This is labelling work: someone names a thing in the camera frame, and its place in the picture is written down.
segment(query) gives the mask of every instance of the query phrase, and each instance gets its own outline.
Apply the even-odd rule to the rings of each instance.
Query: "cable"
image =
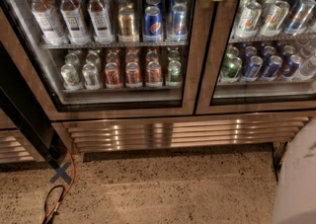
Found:
[[[275,147],[274,147],[274,144],[272,142],[271,142],[271,149],[272,149],[272,154],[273,154],[273,163],[274,163],[274,170],[275,170],[275,175],[276,175],[276,182],[278,183],[276,157],[275,157]]]
[[[73,161],[73,158],[72,158],[72,155],[71,153],[65,149],[65,148],[60,148],[60,149],[63,149],[67,152],[67,156],[71,162],[71,167],[72,167],[72,177],[71,177],[71,182],[70,182],[70,185],[68,186],[68,188],[65,188],[65,186],[63,185],[58,185],[58,186],[55,186],[53,187],[47,194],[47,197],[45,199],[45,203],[44,203],[44,211],[45,211],[45,217],[42,221],[41,224],[51,224],[52,221],[53,221],[53,218],[54,218],[54,215],[55,213],[57,212],[58,208],[59,208],[59,205],[61,203],[61,201],[65,198],[66,194],[70,191],[70,189],[72,188],[74,182],[75,182],[75,178],[76,178],[76,167],[75,167],[75,162]],[[59,200],[50,208],[50,210],[46,213],[46,207],[47,207],[47,199],[49,197],[49,195],[55,190],[57,189],[58,187],[62,187],[63,190],[62,190],[62,193],[60,194],[60,197],[59,197]]]

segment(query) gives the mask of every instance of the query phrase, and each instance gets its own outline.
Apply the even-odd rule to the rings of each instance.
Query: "black cable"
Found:
[[[274,170],[275,170],[275,175],[276,175],[276,182],[278,183],[276,157],[275,157],[275,147],[274,147],[274,144],[272,142],[271,142],[271,149],[272,149],[272,154],[273,154],[273,163],[274,163]]]
[[[56,207],[55,207],[55,209],[53,210],[50,219],[48,220],[48,219],[47,219],[47,200],[48,200],[50,194],[51,194],[55,189],[57,189],[57,188],[59,188],[59,187],[62,187],[62,192],[61,192],[60,197],[59,197],[59,199],[58,199],[58,201],[57,201]],[[59,205],[60,205],[60,203],[61,203],[62,196],[63,196],[63,193],[64,193],[64,192],[65,192],[65,186],[63,186],[63,185],[55,186],[55,187],[53,187],[53,188],[48,192],[48,194],[47,194],[47,196],[46,196],[46,199],[45,199],[44,206],[43,206],[43,210],[44,210],[44,212],[45,212],[45,217],[44,217],[43,221],[41,222],[41,224],[52,224],[54,215],[55,215],[55,213],[56,213],[57,210],[58,210],[58,207],[59,207]]]

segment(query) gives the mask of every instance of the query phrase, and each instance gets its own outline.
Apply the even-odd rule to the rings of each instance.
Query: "bottle label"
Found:
[[[81,8],[73,11],[61,11],[70,35],[74,38],[88,36],[88,29]]]
[[[89,14],[97,37],[112,37],[108,11],[89,11]]]
[[[46,38],[59,38],[63,36],[63,27],[59,15],[54,7],[44,12],[33,12],[37,22]]]

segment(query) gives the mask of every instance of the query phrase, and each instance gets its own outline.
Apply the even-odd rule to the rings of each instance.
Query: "speckled floor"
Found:
[[[271,222],[277,183],[268,144],[88,154],[75,162],[75,184],[54,224]],[[46,164],[1,165],[0,223],[41,223],[54,174]]]

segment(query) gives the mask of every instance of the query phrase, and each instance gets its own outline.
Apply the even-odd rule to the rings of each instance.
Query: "concrete floor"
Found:
[[[87,154],[75,163],[54,224],[271,222],[268,144]],[[54,174],[46,164],[1,165],[0,223],[41,223]]]

